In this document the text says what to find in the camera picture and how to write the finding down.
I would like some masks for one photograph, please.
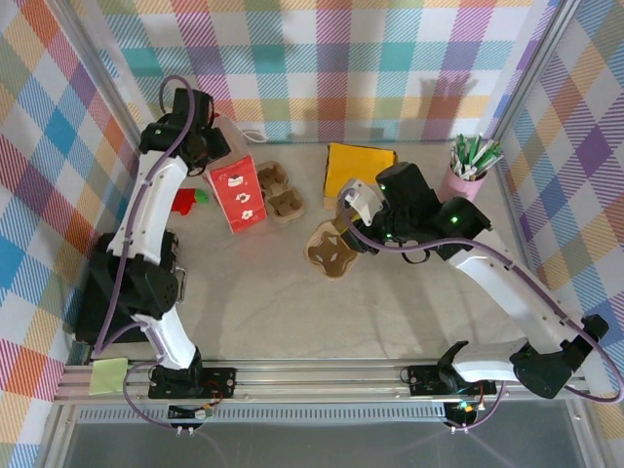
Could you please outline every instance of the pink cup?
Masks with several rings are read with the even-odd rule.
[[[438,190],[438,200],[445,202],[454,197],[463,197],[466,200],[474,202],[477,193],[479,193],[479,189],[484,184],[486,174],[487,173],[480,175],[478,180],[463,180],[459,178],[452,171],[450,165],[448,165],[445,178],[443,178],[440,189]]]

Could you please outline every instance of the plaid fabric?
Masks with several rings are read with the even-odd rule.
[[[133,150],[44,0],[0,0],[0,467],[31,466]]]
[[[609,322],[604,348],[624,371],[622,24],[622,1],[581,5],[503,140],[503,169],[540,279]],[[624,447],[622,408],[599,411]]]
[[[272,141],[473,134],[502,98],[501,71],[533,8],[530,0],[98,0],[97,22],[72,3],[140,125],[160,115],[158,85],[176,73]]]

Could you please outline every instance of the colorful checkered backdrop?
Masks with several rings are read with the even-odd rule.
[[[540,279],[608,321],[603,344],[624,371],[622,24],[622,0],[583,2],[503,139],[503,170]],[[600,412],[624,463],[622,411]]]
[[[97,3],[72,0],[140,125],[160,115],[158,85],[175,73],[272,141],[372,141],[485,130],[557,0]],[[532,15],[542,21],[527,33]],[[514,47],[528,49],[510,65]]]
[[[0,467],[27,467],[134,156],[44,0],[0,0],[0,33]]]

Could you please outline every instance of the yellow box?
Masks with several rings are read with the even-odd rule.
[[[323,206],[334,210],[340,189],[350,178],[375,183],[374,178],[398,161],[390,149],[330,143],[323,187]]]

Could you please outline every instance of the metal grate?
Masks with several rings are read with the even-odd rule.
[[[142,409],[154,419],[166,419],[166,405]],[[390,422],[439,421],[445,417],[442,403],[405,402],[373,404],[223,405],[214,412],[212,422]],[[118,405],[89,406],[80,411],[78,423],[142,422],[130,408]]]

